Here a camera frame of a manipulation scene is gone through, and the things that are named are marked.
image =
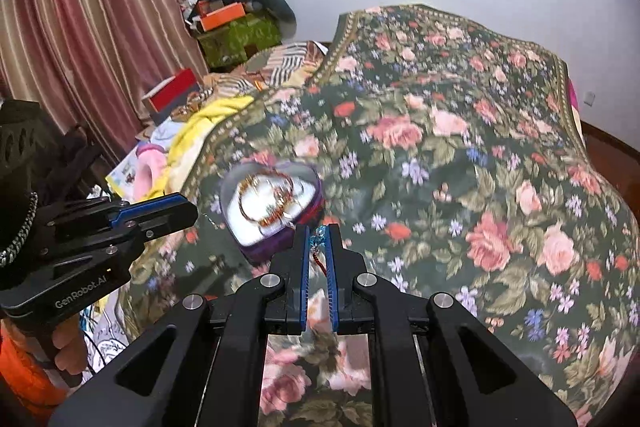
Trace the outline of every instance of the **striped curtain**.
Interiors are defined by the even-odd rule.
[[[86,121],[113,164],[148,119],[142,94],[182,68],[206,73],[178,0],[0,0],[0,94],[62,131]]]

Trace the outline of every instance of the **blue gripper pad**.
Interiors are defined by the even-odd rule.
[[[331,248],[331,232],[329,231],[329,227],[319,227],[318,236],[318,239],[324,244],[329,318],[331,320],[332,329],[334,331],[338,331],[338,282],[335,278],[334,252]]]
[[[306,331],[306,310],[309,300],[309,250],[312,237],[306,227],[305,250],[302,254],[302,274],[300,274],[300,327]]]
[[[140,201],[140,203],[130,204],[125,206],[117,215],[117,217],[111,221],[111,226],[115,229],[122,223],[130,220],[137,220],[141,217],[150,219],[155,212],[168,211],[172,206],[187,202],[187,199],[178,193],[169,194],[167,196],[160,196],[153,200]]]

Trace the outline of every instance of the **beaded bracelet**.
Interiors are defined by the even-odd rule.
[[[268,215],[261,219],[254,219],[250,217],[242,206],[242,197],[244,197],[245,192],[252,187],[254,190],[260,185],[259,176],[264,176],[269,178],[270,176],[275,176],[281,179],[286,180],[289,187],[274,187],[273,188],[273,196],[275,198],[275,205],[270,204],[267,206]],[[285,216],[285,208],[289,206],[289,203],[293,200],[293,180],[291,176],[288,174],[284,174],[283,172],[278,172],[275,169],[271,169],[270,171],[262,171],[257,174],[252,174],[248,176],[244,180],[242,180],[239,184],[239,194],[238,194],[238,207],[240,209],[240,213],[242,217],[251,223],[257,223],[259,227],[268,227],[275,223],[276,221],[281,220]]]

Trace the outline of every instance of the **floral bedspread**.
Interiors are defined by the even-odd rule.
[[[120,292],[140,334],[191,292],[265,272],[244,260],[218,193],[237,162],[316,166],[324,223],[401,291],[456,296],[575,413],[603,406],[638,344],[638,224],[593,170],[566,67],[540,46],[425,6],[340,19],[302,87],[265,90],[206,141],[183,192],[196,226],[158,240]],[[372,425],[366,338],[330,332],[310,268],[305,334],[271,337],[261,427]]]

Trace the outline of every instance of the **heart-shaped box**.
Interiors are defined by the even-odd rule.
[[[294,184],[302,188],[306,204],[299,204],[298,213],[288,223],[276,223],[261,230],[256,240],[254,224],[250,224],[238,213],[238,185],[252,174],[269,169],[287,174]],[[324,208],[322,185],[318,173],[313,167],[302,163],[282,162],[275,166],[265,166],[256,162],[241,163],[234,166],[225,176],[220,189],[220,207],[229,232],[238,244],[244,256],[253,264],[264,263],[279,251],[293,244],[295,225],[314,226]]]

